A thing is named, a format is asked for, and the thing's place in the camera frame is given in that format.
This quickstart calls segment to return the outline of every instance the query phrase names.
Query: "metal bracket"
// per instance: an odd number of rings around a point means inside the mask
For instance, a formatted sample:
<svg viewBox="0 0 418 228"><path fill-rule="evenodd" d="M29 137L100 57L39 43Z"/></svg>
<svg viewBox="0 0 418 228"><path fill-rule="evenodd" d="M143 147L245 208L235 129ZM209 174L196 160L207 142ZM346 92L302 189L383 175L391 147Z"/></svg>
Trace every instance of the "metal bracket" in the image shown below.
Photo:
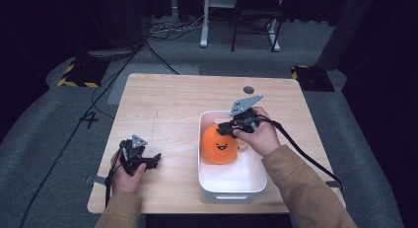
<svg viewBox="0 0 418 228"><path fill-rule="evenodd" d="M105 185L105 178L100 177L100 176L87 176L84 179L84 181L89 183L90 185L94 185L95 183Z"/></svg>
<svg viewBox="0 0 418 228"><path fill-rule="evenodd" d="M246 110L250 109L255 103L262 99L262 95L258 95L251 98L245 98L234 102L233 108L230 111L230 116L242 114Z"/></svg>
<svg viewBox="0 0 418 228"><path fill-rule="evenodd" d="M138 137L137 135L132 135L132 148L138 148L147 144L148 142L144 139Z"/></svg>

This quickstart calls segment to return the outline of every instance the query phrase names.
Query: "desk leg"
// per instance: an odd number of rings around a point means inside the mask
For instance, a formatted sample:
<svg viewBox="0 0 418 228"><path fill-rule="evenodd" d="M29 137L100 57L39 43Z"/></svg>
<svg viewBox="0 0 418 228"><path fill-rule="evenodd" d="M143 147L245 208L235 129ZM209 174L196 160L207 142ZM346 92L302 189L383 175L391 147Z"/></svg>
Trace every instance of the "desk leg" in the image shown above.
<svg viewBox="0 0 418 228"><path fill-rule="evenodd" d="M273 44L274 38L275 38L275 32L274 28L276 27L276 20L271 20L270 24L267 26L267 31L269 32L269 37L271 44ZM274 51L278 52L280 50L279 42L276 41L276 44L274 45Z"/></svg>
<svg viewBox="0 0 418 228"><path fill-rule="evenodd" d="M203 27L202 37L200 39L200 47L208 46L208 33L209 33L209 0L205 0L204 14L203 14Z"/></svg>

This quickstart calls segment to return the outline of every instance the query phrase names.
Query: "orange ball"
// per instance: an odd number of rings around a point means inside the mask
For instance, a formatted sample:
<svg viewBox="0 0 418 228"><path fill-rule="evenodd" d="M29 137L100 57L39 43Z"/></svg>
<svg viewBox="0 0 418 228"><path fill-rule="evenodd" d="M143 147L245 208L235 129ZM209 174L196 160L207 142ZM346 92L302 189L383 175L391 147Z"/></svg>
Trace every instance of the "orange ball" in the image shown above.
<svg viewBox="0 0 418 228"><path fill-rule="evenodd" d="M218 124L208 127L200 140L203 160L206 164L223 165L238 159L239 144L231 135L221 135L216 130Z"/></svg>

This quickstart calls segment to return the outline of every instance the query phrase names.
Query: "hand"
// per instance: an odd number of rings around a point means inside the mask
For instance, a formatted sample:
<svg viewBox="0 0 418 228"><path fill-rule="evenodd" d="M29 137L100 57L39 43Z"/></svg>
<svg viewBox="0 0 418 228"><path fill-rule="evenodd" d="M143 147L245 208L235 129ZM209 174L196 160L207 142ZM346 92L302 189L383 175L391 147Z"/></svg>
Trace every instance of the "hand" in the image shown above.
<svg viewBox="0 0 418 228"><path fill-rule="evenodd" d="M256 114L270 118L263 108L254 107L253 109ZM276 128L266 121L262 121L259 124L258 129L253 133L246 133L239 129L234 129L233 134L240 140L248 143L252 149L261 156L266 156L274 149L281 146Z"/></svg>
<svg viewBox="0 0 418 228"><path fill-rule="evenodd" d="M111 163L116 157L117 152L111 158ZM135 174L131 177L125 172L122 166L120 166L120 161L117 158L116 171L113 175L113 182L111 183L111 190L116 191L125 191L129 193L136 194L139 191L139 183L141 182L142 175L145 173L147 164L142 163L138 169L135 171Z"/></svg>

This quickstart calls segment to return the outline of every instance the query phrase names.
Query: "beige jacket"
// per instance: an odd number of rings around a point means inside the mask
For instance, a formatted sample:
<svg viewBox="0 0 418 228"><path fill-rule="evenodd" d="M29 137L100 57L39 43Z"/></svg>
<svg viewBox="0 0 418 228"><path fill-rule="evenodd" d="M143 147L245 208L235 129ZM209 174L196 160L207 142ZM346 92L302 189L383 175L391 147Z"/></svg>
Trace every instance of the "beige jacket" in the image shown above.
<svg viewBox="0 0 418 228"><path fill-rule="evenodd" d="M356 227L335 193L287 145L262 163L299 227ZM138 227L141 202L135 194L116 192L96 227Z"/></svg>

